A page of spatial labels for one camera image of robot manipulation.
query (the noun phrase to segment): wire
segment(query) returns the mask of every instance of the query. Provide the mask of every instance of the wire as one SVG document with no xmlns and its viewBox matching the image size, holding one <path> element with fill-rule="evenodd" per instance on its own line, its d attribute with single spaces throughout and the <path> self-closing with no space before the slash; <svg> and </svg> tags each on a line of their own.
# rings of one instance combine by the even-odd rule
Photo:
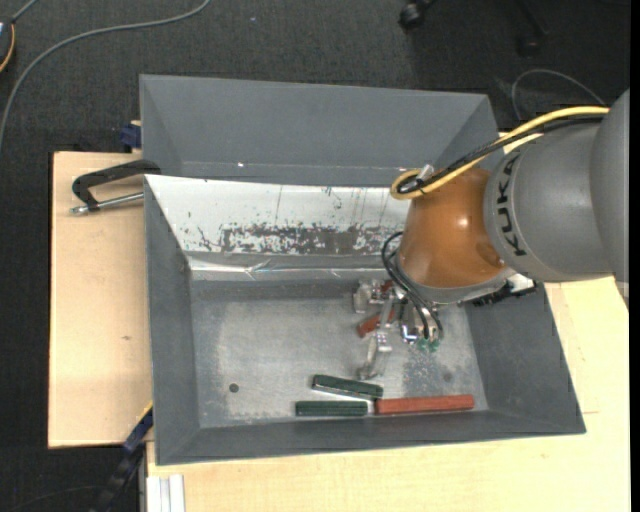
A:
<svg viewBox="0 0 640 512">
<path fill-rule="evenodd" d="M 142 417 L 124 442 L 123 458 L 113 472 L 107 485 L 96 498 L 95 505 L 89 512 L 106 512 L 113 508 L 115 503 L 124 494 L 133 476 L 136 474 L 144 455 L 143 438 L 153 426 L 153 403 L 147 404 Z"/>
<path fill-rule="evenodd" d="M 529 75 L 540 75 L 540 74 L 552 75 L 552 76 L 564 78 L 565 80 L 568 80 L 572 84 L 580 87 L 580 89 L 582 89 L 587 94 L 589 94 L 594 100 L 600 103 L 600 105 L 606 105 L 606 103 L 600 96 L 598 96 L 595 92 L 593 92 L 583 83 L 578 82 L 578 80 L 576 80 L 575 78 L 570 77 L 569 75 L 565 75 L 564 73 L 560 73 L 559 71 L 553 71 L 552 69 L 535 68 L 522 73 L 520 76 L 518 76 L 518 78 L 516 78 L 516 80 L 513 82 L 513 85 L 511 86 L 511 104 L 513 105 L 513 111 L 515 112 L 516 117 L 518 118 L 518 121 L 522 121 L 520 109 L 518 109 L 518 103 L 516 101 L 516 90 L 518 89 L 518 84 L 524 77 L 527 77 Z"/>
<path fill-rule="evenodd" d="M 31 505 L 33 505 L 34 503 L 38 503 L 40 501 L 44 501 L 47 500 L 49 498 L 53 498 L 54 496 L 60 496 L 62 494 L 69 494 L 72 492 L 78 492 L 78 491 L 88 491 L 88 490 L 96 490 L 96 489 L 102 489 L 101 486 L 99 485 L 84 485 L 82 487 L 71 487 L 69 489 L 63 489 L 61 491 L 56 491 L 56 492 L 52 492 L 50 494 L 45 494 L 44 496 L 38 496 L 37 498 L 34 498 L 30 501 L 27 501 L 25 503 L 22 503 L 21 505 L 17 505 L 13 508 L 10 508 L 9 510 L 6 510 L 5 512 L 16 512 L 17 510 L 22 510 L 26 507 L 29 507 Z"/>
<path fill-rule="evenodd" d="M 406 171 L 402 173 L 400 176 L 396 178 L 396 180 L 391 185 L 391 196 L 394 199 L 414 199 L 416 197 L 420 197 L 421 195 L 428 194 L 429 192 L 432 192 L 440 188 L 442 185 L 451 181 L 455 177 L 461 175 L 465 171 L 468 171 L 469 169 L 471 169 L 472 167 L 480 163 L 482 160 L 484 160 L 486 156 L 488 156 L 490 153 L 492 153 L 496 149 L 499 149 L 500 147 L 508 143 L 518 140 L 517 137 L 519 137 L 521 134 L 531 132 L 534 129 L 542 127 L 558 119 L 568 119 L 572 117 L 594 116 L 594 115 L 602 116 L 602 115 L 605 115 L 607 112 L 609 112 L 609 109 L 607 107 L 570 107 L 570 108 L 556 110 L 554 112 L 549 112 L 548 114 L 544 114 L 527 123 L 520 125 L 515 130 L 512 130 L 506 135 L 503 135 L 502 137 L 496 139 L 495 142 L 488 145 L 486 153 L 484 153 L 482 156 L 479 156 L 471 161 L 468 161 L 466 164 L 458 168 L 447 170 L 447 173 L 444 176 L 441 175 L 441 172 L 436 173 L 436 175 L 433 176 L 431 180 L 429 180 L 429 183 L 427 183 L 425 186 L 420 186 L 419 188 L 411 192 L 402 193 L 400 192 L 399 187 L 402 185 L 406 185 L 408 181 L 418 176 L 418 174 L 420 173 L 420 169 L 412 169 L 410 171 Z"/>
<path fill-rule="evenodd" d="M 420 317 L 420 321 L 422 322 L 424 336 L 428 337 L 429 321 L 427 320 L 427 317 L 422 312 L 422 308 L 425 308 L 427 311 L 429 311 L 430 310 L 429 307 L 427 306 L 425 301 L 422 300 L 422 298 L 420 297 L 418 292 L 416 292 L 415 288 L 413 288 L 411 283 L 409 283 L 406 279 L 404 279 L 400 274 L 396 273 L 393 266 L 391 265 L 391 259 L 397 254 L 398 250 L 397 249 L 394 250 L 389 256 L 387 256 L 387 249 L 389 248 L 389 244 L 391 244 L 391 242 L 396 238 L 398 238 L 399 236 L 402 236 L 402 234 L 403 234 L 403 231 L 398 231 L 397 233 L 394 233 L 393 235 L 391 235 L 389 238 L 385 240 L 384 244 L 382 245 L 382 251 L 381 251 L 382 263 L 384 264 L 384 268 L 389 274 L 389 277 L 391 278 L 391 280 L 395 284 L 397 284 L 402 290 L 404 290 L 404 292 L 406 293 L 406 297 L 413 303 L 414 307 L 416 308 L 416 311 L 418 312 L 418 316 Z M 435 320 L 436 325 L 438 326 L 440 331 L 442 331 L 442 326 L 440 325 L 440 322 L 438 321 L 438 319 L 435 316 L 432 316 L 432 318 Z"/>
<path fill-rule="evenodd" d="M 0 73 L 2 73 L 4 71 L 4 68 L 9 65 L 9 61 L 11 60 L 11 56 L 13 55 L 13 51 L 16 48 L 16 29 L 13 25 L 10 25 L 9 31 L 11 32 L 11 42 L 9 43 L 9 51 L 6 54 L 5 59 L 0 61 Z"/>
<path fill-rule="evenodd" d="M 209 5 L 210 3 L 211 3 L 211 0 L 204 0 L 204 2 L 202 4 L 200 4 L 199 7 L 196 7 L 195 9 L 193 9 L 193 10 L 191 10 L 191 11 L 185 13 L 185 14 L 180 14 L 180 15 L 174 16 L 172 18 L 166 18 L 166 19 L 156 20 L 156 21 L 146 21 L 146 22 L 142 22 L 142 23 L 132 23 L 130 25 L 118 25 L 116 27 L 106 27 L 106 28 L 99 28 L 99 29 L 95 29 L 95 30 L 90 30 L 89 32 L 84 32 L 83 34 L 79 34 L 77 36 L 73 36 L 73 37 L 70 37 L 68 39 L 65 39 L 64 41 L 61 41 L 61 42 L 55 44 L 54 46 L 52 46 L 51 48 L 49 48 L 45 52 L 41 53 L 38 57 L 36 57 L 36 59 L 31 64 L 29 64 L 29 66 L 27 66 L 27 68 L 24 70 L 22 75 L 20 75 L 20 78 L 18 78 L 18 81 L 13 86 L 13 89 L 11 90 L 11 94 L 9 95 L 9 99 L 7 100 L 7 104 L 6 104 L 5 109 L 4 109 L 4 114 L 2 115 L 2 121 L 0 121 L 0 156 L 2 156 L 2 146 L 3 146 L 3 142 L 4 142 L 4 135 L 5 135 L 5 132 L 6 132 L 6 129 L 7 129 L 7 123 L 8 123 L 8 120 L 9 120 L 9 113 L 11 112 L 11 107 L 13 106 L 13 102 L 16 99 L 16 95 L 18 94 L 18 91 L 20 90 L 20 87 L 25 82 L 25 80 L 27 79 L 27 77 L 29 76 L 31 71 L 33 71 L 33 69 L 38 64 L 40 64 L 40 62 L 42 62 L 44 59 L 46 59 L 49 55 L 51 55 L 52 53 L 56 52 L 60 48 L 63 48 L 65 46 L 69 45 L 69 44 L 72 44 L 72 43 L 75 43 L 75 42 L 78 42 L 78 41 L 82 41 L 82 40 L 87 39 L 89 37 L 98 36 L 98 35 L 101 35 L 101 34 L 109 34 L 111 32 L 124 32 L 126 30 L 137 30 L 137 29 L 143 29 L 143 28 L 159 27 L 159 26 L 162 26 L 162 25 L 168 25 L 170 23 L 176 23 L 178 21 L 183 21 L 183 20 L 186 20 L 187 18 L 195 16 L 200 11 L 202 11 L 205 7 L 207 7 L 207 5 Z"/>
<path fill-rule="evenodd" d="M 18 18 L 20 18 L 20 16 L 22 16 L 25 12 L 27 12 L 29 9 L 31 9 L 33 7 L 34 4 L 36 4 L 39 0 L 31 0 L 30 2 L 28 2 L 27 4 L 25 4 L 22 9 L 20 9 L 17 13 L 15 13 L 11 19 L 12 23 L 15 23 L 16 21 L 18 21 Z"/>
<path fill-rule="evenodd" d="M 415 178 L 414 175 L 409 176 L 403 183 L 399 183 L 398 184 L 398 191 L 401 194 L 408 194 L 411 192 L 414 192 L 416 190 L 419 190 L 420 188 L 426 186 L 426 185 L 430 185 L 432 183 L 435 183 L 436 181 L 442 179 L 443 177 L 451 174 L 452 172 L 455 172 L 457 169 L 459 169 L 460 167 L 462 167 L 463 165 L 468 164 L 469 162 L 480 158 L 480 157 L 486 157 L 488 155 L 490 155 L 491 153 L 493 153 L 494 151 L 503 148 L 504 146 L 508 146 L 509 144 L 513 144 L 514 142 L 517 142 L 519 140 L 522 139 L 526 139 L 527 137 L 530 137 L 531 135 L 535 135 L 535 134 L 548 134 L 554 130 L 557 130 L 559 128 L 565 128 L 567 126 L 572 126 L 578 123 L 593 123 L 596 121 L 600 121 L 602 119 L 602 116 L 576 116 L 573 117 L 571 119 L 561 119 L 561 120 L 556 120 L 556 121 L 552 121 L 551 123 L 549 123 L 548 125 L 545 126 L 538 126 L 535 128 L 532 128 L 531 130 L 527 130 L 525 132 L 522 132 L 510 139 L 505 139 L 505 140 L 499 140 L 499 139 L 495 139 L 483 146 L 480 146 L 479 148 L 477 148 L 476 150 L 467 153 L 465 156 L 459 158 L 458 160 L 456 160 L 455 162 L 453 162 L 452 164 L 448 165 L 447 167 L 443 168 L 442 170 L 438 171 L 435 175 L 433 175 L 432 177 L 423 180 L 421 178 Z"/>
</svg>

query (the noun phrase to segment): wooden board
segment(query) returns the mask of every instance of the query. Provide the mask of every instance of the wooden board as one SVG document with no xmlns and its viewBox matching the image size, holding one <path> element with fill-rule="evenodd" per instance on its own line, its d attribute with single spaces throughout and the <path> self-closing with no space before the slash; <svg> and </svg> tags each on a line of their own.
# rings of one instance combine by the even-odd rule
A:
<svg viewBox="0 0 640 512">
<path fill-rule="evenodd" d="M 122 442 L 151 397 L 142 209 L 67 213 L 75 176 L 135 158 L 55 155 L 50 446 Z M 147 470 L 189 512 L 630 510 L 628 312 L 612 279 L 546 288 L 585 435 L 164 467 L 150 443 Z"/>
<path fill-rule="evenodd" d="M 82 174 L 139 155 L 56 153 L 51 236 L 49 446 L 121 443 L 151 399 L 140 203 L 73 216 Z M 106 199 L 141 179 L 97 189 Z"/>
</svg>

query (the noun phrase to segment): rust stain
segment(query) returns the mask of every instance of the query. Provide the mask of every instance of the rust stain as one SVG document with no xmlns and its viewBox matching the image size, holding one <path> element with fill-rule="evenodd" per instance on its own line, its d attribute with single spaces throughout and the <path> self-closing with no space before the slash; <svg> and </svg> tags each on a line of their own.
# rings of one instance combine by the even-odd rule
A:
<svg viewBox="0 0 640 512">
<path fill-rule="evenodd" d="M 273 226 L 266 222 L 251 225 L 223 227 L 218 244 L 222 252 L 366 256 L 376 254 L 393 229 L 382 226 Z"/>
<path fill-rule="evenodd" d="M 204 247 L 209 252 L 213 251 L 214 244 L 205 236 L 204 231 L 202 231 L 202 228 L 200 226 L 198 226 L 197 229 L 200 233 L 200 241 L 198 242 L 198 245 L 200 247 Z"/>
</svg>

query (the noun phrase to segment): yellow cable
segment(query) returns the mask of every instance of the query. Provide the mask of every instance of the yellow cable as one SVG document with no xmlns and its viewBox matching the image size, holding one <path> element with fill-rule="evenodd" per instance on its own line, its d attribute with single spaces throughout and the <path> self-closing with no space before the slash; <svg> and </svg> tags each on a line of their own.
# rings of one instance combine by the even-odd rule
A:
<svg viewBox="0 0 640 512">
<path fill-rule="evenodd" d="M 11 56 L 13 55 L 13 52 L 16 48 L 16 26 L 13 24 L 9 25 L 9 30 L 11 30 L 11 44 L 9 45 L 7 58 L 4 61 L 0 62 L 0 73 L 2 73 L 4 71 L 4 68 L 6 68 L 9 65 Z"/>
<path fill-rule="evenodd" d="M 498 144 L 499 142 L 503 142 L 512 137 L 516 137 L 521 133 L 532 130 L 533 128 L 537 128 L 538 126 L 542 126 L 543 124 L 549 123 L 551 121 L 555 121 L 556 119 L 562 119 L 562 118 L 567 118 L 572 116 L 582 116 L 582 115 L 594 115 L 594 114 L 600 115 L 600 114 L 606 114 L 607 112 L 609 112 L 609 109 L 607 107 L 563 108 L 561 110 L 556 110 L 554 112 L 549 112 L 548 114 L 544 114 L 540 117 L 536 117 L 535 119 L 532 119 L 531 121 L 518 126 L 515 130 L 510 131 L 506 135 L 503 135 L 502 137 L 500 137 L 493 144 Z M 429 185 L 426 185 L 418 190 L 414 190 L 413 192 L 409 192 L 407 194 L 401 194 L 398 192 L 398 187 L 400 186 L 400 184 L 411 177 L 417 176 L 418 173 L 420 172 L 420 169 L 411 169 L 410 171 L 406 171 L 402 173 L 400 176 L 398 176 L 396 180 L 393 182 L 393 184 L 391 185 L 391 197 L 393 197 L 394 199 L 414 199 L 416 197 L 420 197 L 425 194 L 428 194 L 429 192 L 433 192 L 434 190 L 436 190 L 437 188 L 440 188 L 442 185 L 444 185 L 448 181 L 451 181 L 456 176 L 460 176 L 463 172 L 468 171 L 469 169 L 474 167 L 476 164 L 478 164 L 479 162 L 484 160 L 487 156 L 489 156 L 489 154 L 481 156 L 467 164 L 464 164 L 463 166 L 447 174 L 446 176 L 443 176 L 442 178 L 440 178 L 438 181 L 434 183 L 430 183 Z"/>
</svg>

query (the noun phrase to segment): gray bin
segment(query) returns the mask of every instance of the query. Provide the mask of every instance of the gray bin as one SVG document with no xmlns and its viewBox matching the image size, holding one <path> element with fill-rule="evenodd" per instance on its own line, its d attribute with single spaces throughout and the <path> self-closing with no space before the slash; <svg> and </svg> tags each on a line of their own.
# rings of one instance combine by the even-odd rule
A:
<svg viewBox="0 0 640 512">
<path fill-rule="evenodd" d="M 385 397 L 472 393 L 472 411 L 301 419 L 296 400 L 326 396 L 309 390 L 314 373 L 353 377 L 364 362 L 350 294 L 358 279 L 384 277 L 384 237 L 364 252 L 347 244 L 339 257 L 237 250 L 206 229 L 200 244 L 186 245 L 184 229 L 215 227 L 226 207 L 207 210 L 203 194 L 224 203 L 225 190 L 237 189 L 221 182 L 209 193 L 210 178 L 373 195 L 399 168 L 446 164 L 494 138 L 486 97 L 172 77 L 143 77 L 141 90 L 145 158 L 163 174 L 201 178 L 145 183 L 159 464 L 584 432 L 542 289 L 445 308 L 446 337 L 434 353 L 394 345 L 379 381 Z M 256 215 L 265 211 L 252 200 Z M 291 219 L 308 213 L 300 210 Z M 386 230 L 402 219 L 386 209 L 383 217 Z M 323 232 L 338 240 L 345 222 Z"/>
</svg>

